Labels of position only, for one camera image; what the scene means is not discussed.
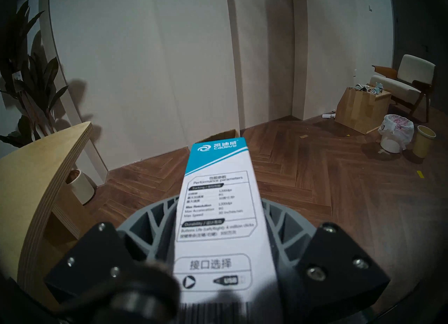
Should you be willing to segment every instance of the cardboard box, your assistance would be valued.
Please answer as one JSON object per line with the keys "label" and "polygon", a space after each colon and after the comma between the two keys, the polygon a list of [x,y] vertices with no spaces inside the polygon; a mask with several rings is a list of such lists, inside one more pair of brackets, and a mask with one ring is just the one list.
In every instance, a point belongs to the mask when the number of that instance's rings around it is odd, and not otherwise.
{"label": "cardboard box", "polygon": [[204,311],[220,303],[242,316],[250,312],[257,323],[281,323],[277,278],[246,141],[217,138],[192,146],[177,204],[173,276],[181,284],[181,303]]}

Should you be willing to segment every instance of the white cylinder container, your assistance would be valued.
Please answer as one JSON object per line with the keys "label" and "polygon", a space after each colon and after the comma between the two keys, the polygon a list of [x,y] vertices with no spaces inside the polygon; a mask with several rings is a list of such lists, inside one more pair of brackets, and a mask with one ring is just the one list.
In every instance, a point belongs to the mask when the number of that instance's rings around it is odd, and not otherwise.
{"label": "white cylinder container", "polygon": [[95,190],[93,189],[90,182],[87,180],[87,177],[84,173],[82,173],[81,170],[72,170],[70,172],[72,175],[76,176],[78,173],[78,176],[72,180],[71,182],[68,182],[68,186],[72,190],[72,192],[75,194],[75,196],[78,198],[78,200],[84,204],[87,201],[89,201],[93,194],[95,193]]}
{"label": "white cylinder container", "polygon": [[381,147],[389,153],[399,153],[401,150],[400,144],[385,134],[381,138]]}

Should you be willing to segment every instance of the white cushion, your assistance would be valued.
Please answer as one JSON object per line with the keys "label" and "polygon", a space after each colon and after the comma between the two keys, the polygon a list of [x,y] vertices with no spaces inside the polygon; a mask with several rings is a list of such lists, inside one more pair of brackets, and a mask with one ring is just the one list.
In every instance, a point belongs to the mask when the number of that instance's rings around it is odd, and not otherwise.
{"label": "white cushion", "polygon": [[398,78],[409,83],[419,80],[423,83],[432,84],[434,67],[435,65],[429,61],[406,54],[403,56],[398,69]]}
{"label": "white cushion", "polygon": [[[412,104],[417,102],[420,95],[420,90],[398,80],[375,75],[370,78],[370,85],[375,86],[376,83],[381,83],[384,90],[389,91],[393,96]],[[426,108],[426,96],[423,97],[420,106]]]}

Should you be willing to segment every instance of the white plastic bag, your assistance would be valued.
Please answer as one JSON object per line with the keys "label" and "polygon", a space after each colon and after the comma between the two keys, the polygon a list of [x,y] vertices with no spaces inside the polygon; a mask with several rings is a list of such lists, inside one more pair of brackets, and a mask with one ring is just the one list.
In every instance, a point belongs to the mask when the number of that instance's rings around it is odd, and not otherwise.
{"label": "white plastic bag", "polygon": [[406,144],[411,142],[412,136],[414,135],[414,123],[397,114],[387,114],[378,132],[381,135],[385,134],[388,138],[393,139],[405,150]]}

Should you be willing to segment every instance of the barcode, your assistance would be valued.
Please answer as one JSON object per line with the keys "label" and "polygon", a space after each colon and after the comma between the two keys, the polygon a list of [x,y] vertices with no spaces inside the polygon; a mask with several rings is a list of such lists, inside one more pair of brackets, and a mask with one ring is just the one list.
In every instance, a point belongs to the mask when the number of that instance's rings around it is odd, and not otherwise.
{"label": "barcode", "polygon": [[182,303],[176,324],[249,324],[248,302]]}

